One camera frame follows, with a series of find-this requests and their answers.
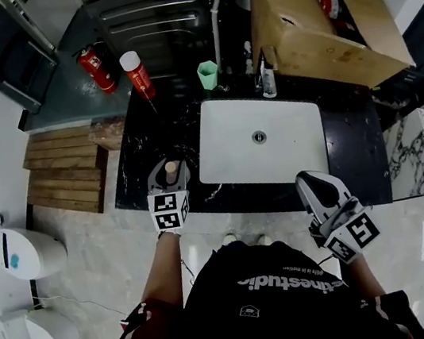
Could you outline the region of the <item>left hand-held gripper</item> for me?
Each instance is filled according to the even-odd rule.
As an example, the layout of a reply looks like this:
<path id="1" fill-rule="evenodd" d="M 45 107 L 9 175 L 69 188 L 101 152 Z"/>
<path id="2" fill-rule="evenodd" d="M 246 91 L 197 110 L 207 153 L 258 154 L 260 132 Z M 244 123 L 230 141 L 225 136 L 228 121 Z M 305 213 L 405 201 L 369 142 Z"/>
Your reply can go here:
<path id="1" fill-rule="evenodd" d="M 189 193 L 187 190 L 164 192 L 168 187 L 167 159 L 162 159 L 148 176 L 148 211 L 156 231 L 174 232 L 182 229 L 189 213 Z M 187 187 L 191 173 L 186 161 L 179 162 L 179 179 L 182 188 Z"/>

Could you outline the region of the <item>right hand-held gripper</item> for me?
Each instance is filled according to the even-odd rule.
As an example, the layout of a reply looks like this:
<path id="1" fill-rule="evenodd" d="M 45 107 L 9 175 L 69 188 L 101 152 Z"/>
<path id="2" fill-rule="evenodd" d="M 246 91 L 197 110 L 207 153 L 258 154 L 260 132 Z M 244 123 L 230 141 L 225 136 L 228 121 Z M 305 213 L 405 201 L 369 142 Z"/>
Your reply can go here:
<path id="1" fill-rule="evenodd" d="M 295 179 L 302 203 L 317 220 L 311 225 L 310 235 L 342 263 L 352 263 L 380 235 L 366 212 L 368 208 L 357 198 L 350 198 L 346 185 L 336 176 L 304 171 Z M 340 209 L 326 219 L 325 209 L 335 206 Z"/>

